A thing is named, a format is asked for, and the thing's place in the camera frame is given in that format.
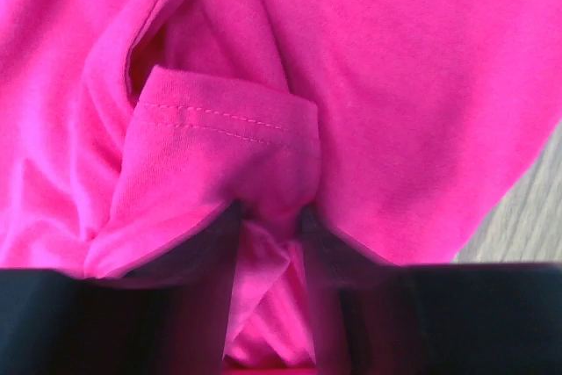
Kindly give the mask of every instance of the garment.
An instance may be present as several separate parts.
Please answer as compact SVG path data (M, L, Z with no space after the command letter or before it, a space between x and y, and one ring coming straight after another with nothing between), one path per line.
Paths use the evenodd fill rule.
M292 241L444 262L560 119L559 0L0 0L0 265L121 277L246 207L227 342L313 362Z

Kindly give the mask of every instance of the pink fabric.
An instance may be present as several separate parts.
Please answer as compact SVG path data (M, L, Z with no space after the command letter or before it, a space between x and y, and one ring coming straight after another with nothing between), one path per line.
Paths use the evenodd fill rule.
M560 0L0 0L0 265L118 277L248 207L227 354L313 362L314 201L445 262L562 110Z

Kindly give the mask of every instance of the stitching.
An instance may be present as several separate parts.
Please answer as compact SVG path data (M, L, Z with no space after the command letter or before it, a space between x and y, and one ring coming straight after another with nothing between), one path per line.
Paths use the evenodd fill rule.
M180 128L180 129L204 129L206 131L222 133L224 135L233 136L235 138L238 138L238 139L244 140L244 141L257 142L257 143L263 144L263 145L273 145L273 146L277 146L277 147L281 147L281 148L286 148L290 151L305 153L307 155L312 155L310 153L310 151L298 150L296 148L290 147L290 146L288 146L286 144L283 144L283 143L280 143L280 142L268 142L268 141L264 141L264 140L258 140L257 138L250 138L248 136L242 136L242 135L239 135L237 133L223 131L221 129L217 129L216 127L199 126L199 125L181 125L181 124L174 124L174 123L158 123L158 122L151 122L149 120L141 120L139 123L143 123L145 125L153 125L153 126L174 127L174 128Z
M272 125L271 123L265 123L265 122L261 122L259 120L243 118L242 116L236 116L235 114L217 112L215 110L205 109L203 107L193 107L191 105L159 105L159 104L156 104L156 103L147 103L145 101L140 101L139 104L142 104L142 105L145 105L145 106L148 106L148 107L158 108L158 109L187 110L189 112L203 112L203 113L207 113L207 114L214 114L214 115L217 115L217 116L223 116L225 118L240 120L242 122L253 123L255 125L272 127L274 129L278 129L279 131L283 131L283 132L290 132L289 129L287 129L286 127Z

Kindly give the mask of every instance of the gray wooden surface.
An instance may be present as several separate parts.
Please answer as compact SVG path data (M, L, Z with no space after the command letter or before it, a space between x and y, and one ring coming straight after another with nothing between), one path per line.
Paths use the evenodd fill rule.
M562 126L455 261L562 261Z

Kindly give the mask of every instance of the pink shirt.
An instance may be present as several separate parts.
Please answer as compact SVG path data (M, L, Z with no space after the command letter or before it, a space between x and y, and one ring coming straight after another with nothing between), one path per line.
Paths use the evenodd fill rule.
M295 219L446 262L562 110L560 0L0 0L0 265L119 277L249 208L227 354L313 362Z

